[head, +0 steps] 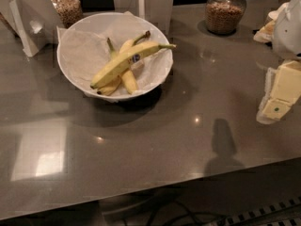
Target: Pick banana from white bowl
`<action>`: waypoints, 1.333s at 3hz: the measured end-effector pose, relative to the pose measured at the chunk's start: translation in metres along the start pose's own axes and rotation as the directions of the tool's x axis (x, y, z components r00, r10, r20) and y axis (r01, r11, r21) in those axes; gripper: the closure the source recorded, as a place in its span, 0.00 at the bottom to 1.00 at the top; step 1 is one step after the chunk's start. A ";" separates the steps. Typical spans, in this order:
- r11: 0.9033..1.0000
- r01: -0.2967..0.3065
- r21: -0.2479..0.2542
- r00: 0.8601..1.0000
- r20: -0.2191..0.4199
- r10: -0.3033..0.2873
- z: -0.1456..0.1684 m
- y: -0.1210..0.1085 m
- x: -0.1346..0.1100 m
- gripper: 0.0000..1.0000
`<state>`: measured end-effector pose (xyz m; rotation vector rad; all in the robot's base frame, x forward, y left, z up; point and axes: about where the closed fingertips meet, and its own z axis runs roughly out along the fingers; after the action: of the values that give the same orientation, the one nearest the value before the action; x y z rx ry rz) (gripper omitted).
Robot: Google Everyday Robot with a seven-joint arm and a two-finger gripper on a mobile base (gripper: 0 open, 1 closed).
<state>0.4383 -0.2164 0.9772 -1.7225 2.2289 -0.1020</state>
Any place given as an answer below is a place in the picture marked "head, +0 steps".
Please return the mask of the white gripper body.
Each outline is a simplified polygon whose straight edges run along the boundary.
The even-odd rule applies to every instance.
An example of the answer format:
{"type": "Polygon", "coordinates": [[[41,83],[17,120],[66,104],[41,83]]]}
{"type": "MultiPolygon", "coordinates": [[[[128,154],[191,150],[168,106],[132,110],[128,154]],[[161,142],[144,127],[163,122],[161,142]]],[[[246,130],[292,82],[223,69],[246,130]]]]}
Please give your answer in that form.
{"type": "Polygon", "coordinates": [[[272,47],[284,59],[301,59],[301,0],[291,0],[278,14],[272,47]]]}

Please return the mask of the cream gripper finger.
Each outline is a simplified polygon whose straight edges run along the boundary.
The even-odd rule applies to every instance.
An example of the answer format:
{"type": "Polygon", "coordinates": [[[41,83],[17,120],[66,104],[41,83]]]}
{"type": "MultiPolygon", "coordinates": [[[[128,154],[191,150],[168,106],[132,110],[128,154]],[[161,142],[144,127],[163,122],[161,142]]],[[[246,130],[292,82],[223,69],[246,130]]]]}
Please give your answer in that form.
{"type": "Polygon", "coordinates": [[[301,62],[285,60],[276,69],[269,68],[264,92],[257,121],[262,124],[280,121],[301,97],[301,62]]]}
{"type": "Polygon", "coordinates": [[[280,37],[287,39],[284,31],[284,23],[286,22],[286,11],[288,2],[283,3],[278,9],[268,13],[265,24],[254,35],[253,40],[261,43],[271,42],[273,39],[280,40],[280,37]]]}

